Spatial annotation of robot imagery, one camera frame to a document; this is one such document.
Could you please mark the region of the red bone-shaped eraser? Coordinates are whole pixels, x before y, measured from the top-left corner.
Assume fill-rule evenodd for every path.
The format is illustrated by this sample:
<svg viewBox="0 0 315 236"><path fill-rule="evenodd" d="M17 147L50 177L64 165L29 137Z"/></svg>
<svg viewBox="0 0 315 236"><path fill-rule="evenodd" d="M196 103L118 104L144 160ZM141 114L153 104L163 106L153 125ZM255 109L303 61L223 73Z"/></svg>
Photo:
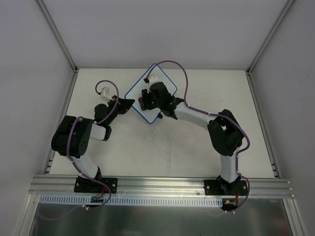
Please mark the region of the red bone-shaped eraser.
<svg viewBox="0 0 315 236"><path fill-rule="evenodd" d="M143 102L143 97L139 97L139 98L138 98L138 101L139 101L141 110L142 110L142 111L145 111L145 110L146 110L146 107L145 107L145 104L144 104L144 102Z"/></svg>

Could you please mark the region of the blue framed whiteboard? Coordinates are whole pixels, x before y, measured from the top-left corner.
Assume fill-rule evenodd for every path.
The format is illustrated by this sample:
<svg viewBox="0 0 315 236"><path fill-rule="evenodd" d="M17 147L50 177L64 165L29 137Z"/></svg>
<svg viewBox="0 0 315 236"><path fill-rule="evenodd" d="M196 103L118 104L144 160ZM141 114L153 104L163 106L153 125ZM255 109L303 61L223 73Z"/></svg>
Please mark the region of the blue framed whiteboard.
<svg viewBox="0 0 315 236"><path fill-rule="evenodd" d="M148 88L149 84L145 83L144 79L154 66L155 63L153 63L147 69L147 71L137 80L137 82L135 82L135 84L125 94L125 99L135 100L132 107L149 124L153 124L155 120L158 118L158 115L160 114L160 109L155 108L152 110L142 111L138 99L142 96L142 90ZM150 75L156 76L160 81L162 81L171 95L174 95L177 92L177 86L159 66L156 66L150 73Z"/></svg>

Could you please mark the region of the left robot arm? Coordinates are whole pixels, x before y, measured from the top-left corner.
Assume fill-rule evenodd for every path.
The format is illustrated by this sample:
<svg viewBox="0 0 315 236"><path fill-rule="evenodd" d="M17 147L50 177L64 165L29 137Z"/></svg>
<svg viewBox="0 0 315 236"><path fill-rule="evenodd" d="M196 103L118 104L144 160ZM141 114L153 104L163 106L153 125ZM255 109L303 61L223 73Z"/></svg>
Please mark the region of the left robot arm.
<svg viewBox="0 0 315 236"><path fill-rule="evenodd" d="M100 168L86 154L89 140L108 141L112 133L110 124L118 115L124 115L134 104L134 99L110 98L94 108L94 119L65 116L51 141L51 148L65 156L86 179L86 186L93 192L103 186Z"/></svg>

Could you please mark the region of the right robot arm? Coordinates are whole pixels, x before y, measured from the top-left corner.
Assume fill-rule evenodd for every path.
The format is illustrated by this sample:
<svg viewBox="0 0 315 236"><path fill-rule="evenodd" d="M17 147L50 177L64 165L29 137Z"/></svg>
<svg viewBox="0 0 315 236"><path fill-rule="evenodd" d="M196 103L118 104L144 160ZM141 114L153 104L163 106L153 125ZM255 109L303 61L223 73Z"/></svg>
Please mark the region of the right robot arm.
<svg viewBox="0 0 315 236"><path fill-rule="evenodd" d="M155 108L175 120L183 120L200 126L210 135L213 148L220 154L220 188L225 194L232 194L238 188L237 151L244 138L237 121L229 110L218 114L209 114L197 108L192 108L184 99L171 95L166 85L161 82L149 83L144 80L147 88L141 91L139 103L141 110Z"/></svg>

